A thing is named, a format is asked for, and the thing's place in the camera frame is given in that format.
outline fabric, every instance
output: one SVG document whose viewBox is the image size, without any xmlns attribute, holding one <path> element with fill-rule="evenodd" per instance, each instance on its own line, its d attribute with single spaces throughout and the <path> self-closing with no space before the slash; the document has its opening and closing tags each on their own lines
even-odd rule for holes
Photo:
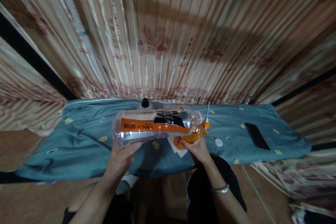
<svg viewBox="0 0 336 224">
<path fill-rule="evenodd" d="M 117 223 L 117 224 L 133 224 L 131 214 L 133 206 L 131 202 L 127 201 L 125 195 L 115 195 L 107 210 L 103 224 Z M 76 212 L 68 212 L 68 209 L 64 211 L 62 224 L 68 224 L 75 216 Z"/>
<path fill-rule="evenodd" d="M 244 211 L 247 212 L 247 207 L 242 197 L 237 177 L 230 165 L 220 157 L 212 157 L 212 159 L 223 179 L 230 186 L 232 194 L 240 203 Z M 203 166 L 201 166 L 194 171 L 188 181 L 187 190 L 190 206 L 187 215 L 190 224 L 219 223 L 213 193 L 210 189 L 209 179 Z"/>
<path fill-rule="evenodd" d="M 313 145 L 336 141 L 336 77 L 276 107 L 279 116 Z"/>
<path fill-rule="evenodd" d="M 262 94 L 272 100 L 279 95 L 274 80 L 287 81 L 283 73 L 336 21 L 336 0 L 0 2 L 79 98 L 241 104 Z M 319 59 L 314 54 L 312 62 Z"/>
<path fill-rule="evenodd" d="M 74 1 L 117 96 L 176 103 L 251 102 L 336 20 L 335 0 Z"/>
<path fill-rule="evenodd" d="M 336 218 L 336 149 L 319 150 L 299 159 L 251 164 L 262 176 L 304 209 Z"/>
<path fill-rule="evenodd" d="M 102 176 L 112 145 L 112 120 L 119 111 L 135 109 L 140 99 L 88 99 L 67 102 L 63 119 L 27 163 L 16 171 L 21 177 L 46 181 L 88 179 Z M 153 103 L 155 109 L 175 106 Z M 206 114 L 207 106 L 190 105 Z M 205 136 L 210 153 L 228 163 L 298 158 L 311 145 L 280 119 L 271 105 L 211 105 L 210 130 Z M 257 125 L 271 151 L 257 149 L 245 122 Z M 215 138 L 223 145 L 217 147 Z M 149 141 L 134 154 L 129 172 L 136 176 L 160 177 L 192 169 L 190 153 L 174 153 L 168 140 Z"/>
<path fill-rule="evenodd" d="M 72 0 L 0 1 L 1 13 L 74 94 L 79 98 L 114 96 Z M 91 83 L 99 83 L 101 90 Z"/>
<path fill-rule="evenodd" d="M 267 87 L 258 96 L 256 103 L 272 103 L 335 66 L 336 32 L 333 32 L 332 34 L 329 34 L 324 39 L 322 39 L 322 41 L 316 43 L 316 45 L 312 43 L 304 52 L 299 54 L 293 60 L 291 67 L 287 68 L 284 72 L 278 75 L 272 85 Z M 317 90 L 315 88 L 311 92 L 306 92 L 305 95 L 301 96 L 301 98 L 310 96 L 310 93 L 318 95 L 316 91 Z M 281 108 L 288 107 L 288 103 L 285 104 L 286 105 L 281 106 Z"/>
<path fill-rule="evenodd" d="M 63 96 L 0 38 L 0 131 L 48 136 L 64 105 Z"/>
</svg>

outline clear plastic bottle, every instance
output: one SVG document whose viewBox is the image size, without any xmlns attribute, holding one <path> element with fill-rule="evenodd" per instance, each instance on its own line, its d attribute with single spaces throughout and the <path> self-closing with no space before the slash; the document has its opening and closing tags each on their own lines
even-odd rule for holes
<svg viewBox="0 0 336 224">
<path fill-rule="evenodd" d="M 192 134 L 205 120 L 202 112 L 186 105 L 160 110 L 128 110 L 117 113 L 112 122 L 112 138 L 119 148 L 167 136 Z"/>
<path fill-rule="evenodd" d="M 203 131 L 203 125 L 199 124 L 199 125 L 197 125 L 196 129 L 190 135 L 174 136 L 173 142 L 174 142 L 174 145 L 175 145 L 176 149 L 178 149 L 178 150 L 184 150 L 185 149 L 183 147 L 183 145 L 179 142 L 179 140 L 183 140 L 184 142 L 187 142 L 188 144 L 195 143 L 198 139 L 201 138 L 202 131 Z"/>
</svg>

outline orange label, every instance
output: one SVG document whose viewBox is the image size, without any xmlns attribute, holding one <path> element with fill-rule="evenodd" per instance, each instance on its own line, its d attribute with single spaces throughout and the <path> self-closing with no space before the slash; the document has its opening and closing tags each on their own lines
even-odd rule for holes
<svg viewBox="0 0 336 224">
<path fill-rule="evenodd" d="M 146 132 L 146 131 L 162 131 L 162 132 L 179 132 L 189 133 L 190 129 L 183 128 L 174 124 L 154 123 L 152 121 L 134 120 L 121 118 L 121 132 Z"/>
</svg>

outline wrist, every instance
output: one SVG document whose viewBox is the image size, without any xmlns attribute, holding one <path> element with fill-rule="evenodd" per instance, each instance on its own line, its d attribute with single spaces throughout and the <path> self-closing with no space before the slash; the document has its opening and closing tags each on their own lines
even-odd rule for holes
<svg viewBox="0 0 336 224">
<path fill-rule="evenodd" d="M 113 173 L 110 174 L 105 173 L 99 182 L 101 182 L 103 186 L 112 187 L 113 185 L 118 185 L 121 179 L 122 176 L 117 176 L 116 174 Z"/>
<path fill-rule="evenodd" d="M 108 198 L 114 195 L 119 182 L 101 177 L 97 185 L 94 187 L 95 192 L 100 195 L 101 198 Z"/>
<path fill-rule="evenodd" d="M 214 160 L 211 158 L 210 155 L 208 158 L 202 160 L 201 163 L 205 168 L 210 167 L 215 164 Z"/>
</svg>

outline black bottle cap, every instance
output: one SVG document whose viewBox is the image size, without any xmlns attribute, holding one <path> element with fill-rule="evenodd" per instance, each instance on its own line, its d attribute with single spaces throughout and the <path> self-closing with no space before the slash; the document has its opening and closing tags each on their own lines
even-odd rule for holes
<svg viewBox="0 0 336 224">
<path fill-rule="evenodd" d="M 143 98 L 141 101 L 141 106 L 143 108 L 147 108 L 149 106 L 149 100 L 147 98 Z"/>
</svg>

